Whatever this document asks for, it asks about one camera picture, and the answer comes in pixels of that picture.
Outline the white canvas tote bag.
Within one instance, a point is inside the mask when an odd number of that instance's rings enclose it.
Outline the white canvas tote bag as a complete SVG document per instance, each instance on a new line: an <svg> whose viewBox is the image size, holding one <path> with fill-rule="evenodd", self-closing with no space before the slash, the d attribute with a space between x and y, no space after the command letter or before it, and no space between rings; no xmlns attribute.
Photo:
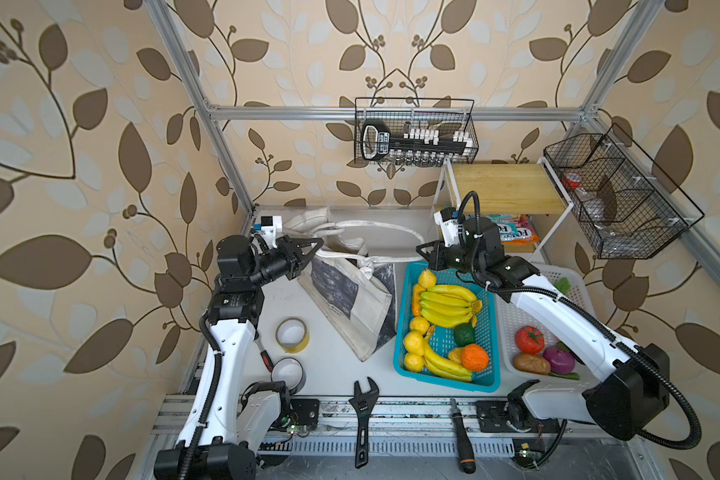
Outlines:
<svg viewBox="0 0 720 480"><path fill-rule="evenodd" d="M417 245L424 242L416 230L390 222L333 220L327 207L308 210L282 227L296 239L324 241L298 282L362 362L395 335L395 266L416 260L413 248L403 255L370 250L368 233L380 233L387 244L394 241L390 231L406 234Z"/></svg>

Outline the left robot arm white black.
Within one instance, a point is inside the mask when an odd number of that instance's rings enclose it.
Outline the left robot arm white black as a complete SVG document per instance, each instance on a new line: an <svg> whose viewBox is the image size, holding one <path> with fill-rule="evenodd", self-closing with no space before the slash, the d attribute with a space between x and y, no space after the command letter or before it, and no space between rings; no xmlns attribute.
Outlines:
<svg viewBox="0 0 720 480"><path fill-rule="evenodd" d="M287 235L269 246L259 234L219 242L219 273L199 328L208 345L191 411L175 445L158 452L157 479L252 479L257 450L269 428L289 416L290 392L282 381L250 386L238 405L250 347L258 333L265 285L297 278L322 248L320 238Z"/></svg>

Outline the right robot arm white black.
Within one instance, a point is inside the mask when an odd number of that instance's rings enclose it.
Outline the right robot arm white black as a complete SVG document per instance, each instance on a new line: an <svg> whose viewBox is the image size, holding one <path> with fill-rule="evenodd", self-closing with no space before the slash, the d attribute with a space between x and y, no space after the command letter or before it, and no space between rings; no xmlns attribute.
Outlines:
<svg viewBox="0 0 720 480"><path fill-rule="evenodd" d="M597 384L554 386L527 381L508 396L517 424L529 418L594 424L619 440L635 436L675 450L696 447L700 420L690 402L669 379L669 357L658 346L637 345L601 323L555 289L539 269L505 253L498 227L453 207L434 215L442 237L417 246L434 270L454 269L480 289L495 294L532 316L583 362ZM646 425L671 401L685 414L690 432L681 440L659 437Z"/></svg>

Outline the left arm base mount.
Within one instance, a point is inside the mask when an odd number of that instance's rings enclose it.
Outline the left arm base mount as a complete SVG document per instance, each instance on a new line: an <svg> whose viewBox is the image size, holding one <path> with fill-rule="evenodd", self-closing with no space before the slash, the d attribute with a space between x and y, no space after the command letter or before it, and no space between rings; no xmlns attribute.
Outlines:
<svg viewBox="0 0 720 480"><path fill-rule="evenodd" d="M282 463L295 438L317 428L320 401L296 398L282 403L275 392L259 392L240 400L237 440L256 454L259 469Z"/></svg>

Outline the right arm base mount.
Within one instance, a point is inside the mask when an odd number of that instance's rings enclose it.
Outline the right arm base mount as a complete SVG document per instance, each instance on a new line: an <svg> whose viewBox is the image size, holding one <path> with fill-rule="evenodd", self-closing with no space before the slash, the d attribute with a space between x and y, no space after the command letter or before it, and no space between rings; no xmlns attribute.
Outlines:
<svg viewBox="0 0 720 480"><path fill-rule="evenodd" d="M539 420L519 402L481 400L475 403L481 433L512 435L513 462L523 470L540 470L556 452L567 420Z"/></svg>

